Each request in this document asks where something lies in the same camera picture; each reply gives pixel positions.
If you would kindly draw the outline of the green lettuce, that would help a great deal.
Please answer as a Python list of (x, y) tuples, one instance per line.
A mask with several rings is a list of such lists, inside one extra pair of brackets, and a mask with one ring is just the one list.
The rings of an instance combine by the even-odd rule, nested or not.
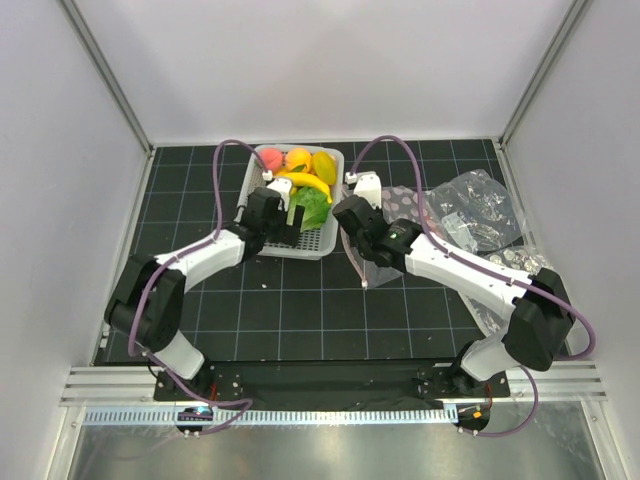
[(294, 224), (295, 209), (304, 208), (300, 231), (320, 229), (327, 220), (331, 205), (327, 196), (314, 188), (302, 187), (290, 198), (287, 224)]

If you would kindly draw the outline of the pink dotted zip bag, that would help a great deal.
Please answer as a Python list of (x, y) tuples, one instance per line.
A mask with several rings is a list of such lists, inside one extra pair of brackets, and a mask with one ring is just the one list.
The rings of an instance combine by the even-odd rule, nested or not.
[(404, 186), (384, 187), (372, 204), (354, 191), (336, 206), (336, 216), (347, 223), (340, 237), (363, 289), (403, 275), (412, 242), (433, 229), (420, 193)]

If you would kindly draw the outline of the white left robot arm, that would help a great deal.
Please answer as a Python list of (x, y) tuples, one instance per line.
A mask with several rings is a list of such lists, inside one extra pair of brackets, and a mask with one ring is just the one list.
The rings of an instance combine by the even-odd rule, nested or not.
[(168, 254), (130, 256), (107, 303), (106, 324), (128, 336), (130, 355), (144, 353), (163, 367), (188, 399), (210, 400), (211, 364), (180, 330), (185, 294), (254, 257), (267, 243), (295, 244), (304, 213), (282, 193), (259, 187), (239, 208), (237, 220), (203, 239)]

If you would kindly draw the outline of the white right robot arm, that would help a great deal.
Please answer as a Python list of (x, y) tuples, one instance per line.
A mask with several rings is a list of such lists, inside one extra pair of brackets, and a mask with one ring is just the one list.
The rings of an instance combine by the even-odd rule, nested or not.
[(506, 321), (502, 330), (467, 344), (439, 374), (445, 392), (472, 396), (502, 371), (550, 369), (576, 320), (556, 272), (543, 268), (531, 275), (501, 267), (411, 220), (387, 222), (381, 210), (357, 195), (336, 204), (333, 215), (365, 259), (438, 282)]

